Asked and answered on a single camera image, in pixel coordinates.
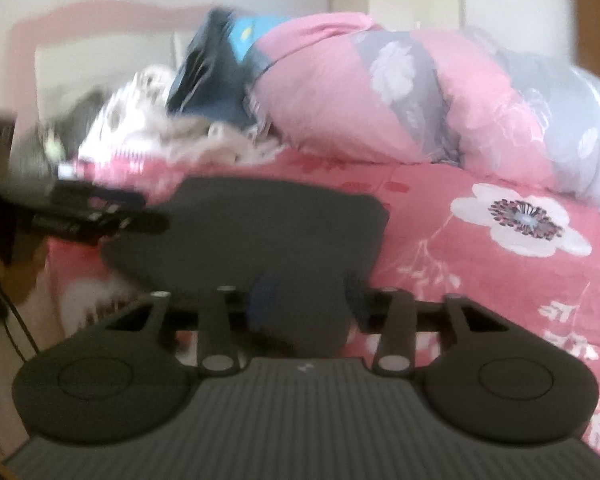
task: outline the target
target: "black cable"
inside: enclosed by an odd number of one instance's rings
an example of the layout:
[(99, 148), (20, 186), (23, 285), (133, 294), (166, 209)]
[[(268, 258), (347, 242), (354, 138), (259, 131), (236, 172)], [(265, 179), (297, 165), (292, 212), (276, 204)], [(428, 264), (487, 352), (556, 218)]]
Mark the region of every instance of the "black cable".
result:
[(36, 354), (39, 354), (40, 349), (38, 348), (36, 341), (33, 339), (31, 332), (29, 332), (29, 329), (27, 328), (27, 325), (24, 323), (24, 320), (22, 319), (22, 316), (18, 312), (18, 309), (16, 308), (16, 306), (13, 303), (11, 303), (11, 300), (4, 293), (4, 290), (2, 290), (1, 286), (0, 286), (0, 299), (9, 307), (9, 310), (11, 310), (11, 313), (15, 316), (16, 320), (18, 321), (18, 324), (20, 325), (20, 328), (24, 332), (24, 335), (27, 336), (27, 339), (29, 340), (29, 343), (30, 343), (31, 347), (33, 348), (33, 351)]
[(23, 363), (27, 362), (27, 360), (24, 358), (24, 355), (22, 355), (20, 348), (18, 348), (18, 345), (14, 341), (13, 335), (11, 335), (11, 330), (9, 330), (9, 325), (7, 325), (6, 319), (2, 320), (2, 325), (4, 326), (4, 331), (7, 333), (7, 337), (9, 338), (9, 341), (11, 341), (11, 346), (13, 346), (13, 349), (16, 351), (16, 354), (18, 354), (18, 357), (22, 359)]

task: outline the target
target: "pink bed sheet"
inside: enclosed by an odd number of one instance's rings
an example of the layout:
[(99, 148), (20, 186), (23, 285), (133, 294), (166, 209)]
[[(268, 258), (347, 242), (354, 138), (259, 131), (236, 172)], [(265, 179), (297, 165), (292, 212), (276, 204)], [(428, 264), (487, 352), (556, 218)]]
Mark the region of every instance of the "pink bed sheet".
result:
[[(118, 160), (88, 173), (109, 186), (142, 190), (154, 202), (188, 174), (280, 178), (371, 193), (390, 212), (373, 286), (401, 287), (426, 301), (466, 295), (583, 360), (600, 384), (600, 213), (592, 208), (537, 189), (477, 180), (443, 164), (345, 163), (295, 150), (254, 168)], [(72, 301), (81, 287), (95, 283), (103, 295), (114, 287), (97, 249), (55, 240), (50, 272), (70, 335), (84, 315)], [(368, 360), (378, 340), (353, 328), (343, 354)], [(439, 353), (435, 334), (418, 336), (420, 364)], [(600, 453), (600, 403), (584, 441)]]

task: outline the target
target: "flower center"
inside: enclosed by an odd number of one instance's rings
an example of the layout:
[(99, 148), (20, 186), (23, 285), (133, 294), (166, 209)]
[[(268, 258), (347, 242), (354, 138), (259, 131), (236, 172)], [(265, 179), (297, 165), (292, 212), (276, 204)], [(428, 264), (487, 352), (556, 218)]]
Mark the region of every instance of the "flower center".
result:
[(523, 200), (497, 200), (491, 204), (489, 212), (500, 225), (511, 227), (525, 236), (553, 240), (564, 233), (564, 228), (556, 225), (545, 209)]

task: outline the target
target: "headboard frame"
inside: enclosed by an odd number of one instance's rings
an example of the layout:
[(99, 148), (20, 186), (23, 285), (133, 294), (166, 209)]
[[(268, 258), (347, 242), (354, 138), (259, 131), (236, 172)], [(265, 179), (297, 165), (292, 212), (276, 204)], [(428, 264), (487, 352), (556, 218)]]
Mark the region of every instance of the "headboard frame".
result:
[(123, 0), (88, 0), (17, 23), (10, 31), (5, 101), (19, 134), (38, 120), (36, 50), (98, 34), (198, 28), (212, 6), (165, 8)]

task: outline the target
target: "ribbed black surface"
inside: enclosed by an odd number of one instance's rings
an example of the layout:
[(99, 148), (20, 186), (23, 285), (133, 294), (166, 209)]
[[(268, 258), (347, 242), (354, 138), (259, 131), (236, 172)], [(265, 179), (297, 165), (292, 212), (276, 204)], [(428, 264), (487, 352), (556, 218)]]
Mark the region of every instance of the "ribbed black surface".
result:
[(600, 480), (571, 440), (535, 449), (476, 442), (431, 415), (405, 381), (358, 360), (254, 360), (203, 383), (169, 424), (100, 449), (32, 439), (21, 480)]

